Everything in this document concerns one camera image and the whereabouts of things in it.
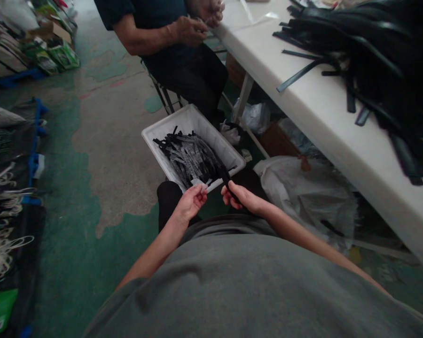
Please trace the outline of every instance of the concrete floor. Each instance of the concrete floor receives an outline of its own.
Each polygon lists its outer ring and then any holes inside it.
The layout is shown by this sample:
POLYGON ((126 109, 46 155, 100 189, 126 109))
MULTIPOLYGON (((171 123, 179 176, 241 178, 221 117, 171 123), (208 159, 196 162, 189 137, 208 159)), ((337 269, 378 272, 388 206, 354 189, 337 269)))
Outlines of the concrete floor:
MULTIPOLYGON (((53 193, 45 201, 34 322, 34 336, 43 338, 81 336, 157 235, 156 189, 165 178, 141 137, 166 113, 145 109, 154 105, 157 93, 140 59, 105 30, 93 0, 77 0, 76 9, 81 68, 0 89, 1 107, 36 96, 50 109, 50 136, 41 149, 47 169, 40 186, 53 193)), ((234 101, 238 90, 229 86, 226 93, 234 101)), ((252 167, 261 155, 253 143, 245 147, 254 157, 252 167)), ((200 216, 226 211, 216 191, 200 216)), ((364 250, 358 264, 396 298, 423 312, 423 268, 364 250)))

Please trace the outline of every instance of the blue pallet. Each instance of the blue pallet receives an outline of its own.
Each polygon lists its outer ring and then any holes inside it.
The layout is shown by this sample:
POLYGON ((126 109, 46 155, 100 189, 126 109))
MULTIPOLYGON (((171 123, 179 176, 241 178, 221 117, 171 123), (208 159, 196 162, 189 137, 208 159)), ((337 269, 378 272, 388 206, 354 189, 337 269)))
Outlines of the blue pallet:
MULTIPOLYGON (((34 116, 34 123, 36 124, 36 129, 33 135, 33 145, 31 147, 31 154, 28 159, 28 168, 29 168, 29 178, 28 178, 28 187, 33 186, 33 176, 38 170, 39 166, 39 154, 36 153, 36 146, 38 143, 38 136, 44 137, 47 135, 47 132, 44 128, 39 127, 39 120, 42 115, 46 114, 48 112, 48 109, 42 105, 42 102, 40 99, 33 98, 37 102, 37 108, 36 108, 36 114, 34 116)), ((22 201, 23 204, 34 204, 34 205, 41 205, 41 201, 39 199, 30 198, 29 196, 25 196, 22 201)))
POLYGON ((46 75, 38 68, 32 68, 8 77, 0 78, 0 85, 6 88, 14 88, 17 86, 17 83, 15 82, 16 80, 27 76, 31 76, 35 80, 46 77, 46 75))

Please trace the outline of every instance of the white plastic crate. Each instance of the white plastic crate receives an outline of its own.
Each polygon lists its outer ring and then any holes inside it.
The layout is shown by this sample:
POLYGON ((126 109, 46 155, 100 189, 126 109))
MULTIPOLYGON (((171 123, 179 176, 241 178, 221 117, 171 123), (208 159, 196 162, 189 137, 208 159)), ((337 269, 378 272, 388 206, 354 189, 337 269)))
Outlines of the white plastic crate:
MULTIPOLYGON (((230 145, 220 132, 217 131, 201 113, 199 113, 197 108, 194 105, 187 105, 176 111, 174 114, 169 115, 163 120, 147 127, 141 133, 168 179, 177 183, 183 192, 185 192, 187 188, 180 180, 180 177, 177 175, 166 156, 153 141, 155 138, 160 141, 163 140, 168 133, 172 133, 174 131, 175 126, 178 126, 176 132, 182 131, 184 134, 190 134, 194 131, 194 133, 207 141, 209 146, 213 148, 222 160, 226 168, 235 167, 229 171, 230 176, 233 176, 246 166, 244 158, 230 145)), ((212 182, 207 191, 211 192, 220 184, 222 184, 221 178, 212 182)))

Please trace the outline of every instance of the stool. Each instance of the stool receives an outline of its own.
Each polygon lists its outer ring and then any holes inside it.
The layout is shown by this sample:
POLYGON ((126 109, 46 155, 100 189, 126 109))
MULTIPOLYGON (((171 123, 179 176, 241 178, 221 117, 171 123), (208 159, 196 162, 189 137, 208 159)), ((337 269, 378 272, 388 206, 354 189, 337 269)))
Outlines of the stool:
MULTIPOLYGON (((149 70, 147 69, 146 65, 144 64, 144 62, 142 60, 141 60, 141 65, 143 66, 144 70, 146 71, 146 74, 150 77, 150 79, 154 83, 155 89, 157 90, 157 93, 158 93, 158 96, 160 97, 161 103, 163 103, 163 107, 164 107, 166 113, 168 115, 174 114, 175 113, 175 109, 174 109, 173 103, 171 102, 171 98, 169 97, 168 90, 165 87, 163 87, 160 83, 158 83, 158 81, 152 76, 152 74, 149 72, 149 70), (171 112, 168 111, 168 108, 166 106, 165 100, 163 98, 163 95, 161 94, 160 89, 163 92, 164 97, 166 98, 166 101, 168 102, 168 107, 169 107, 169 110, 171 112)), ((175 93, 175 94, 177 95, 177 100, 178 101, 174 102, 174 104, 175 103, 178 103, 179 106, 180 106, 180 108, 183 108, 183 104, 182 104, 182 100, 181 100, 180 95, 177 94, 177 93, 175 93)))

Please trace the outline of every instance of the gray shirt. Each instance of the gray shirt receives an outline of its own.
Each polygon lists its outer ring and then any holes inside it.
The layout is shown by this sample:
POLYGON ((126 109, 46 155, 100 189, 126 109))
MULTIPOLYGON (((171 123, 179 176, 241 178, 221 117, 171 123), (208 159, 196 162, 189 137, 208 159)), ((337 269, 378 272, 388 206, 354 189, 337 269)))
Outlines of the gray shirt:
POLYGON ((149 279, 99 310, 86 337, 423 337, 423 315, 250 216, 190 227, 149 279))

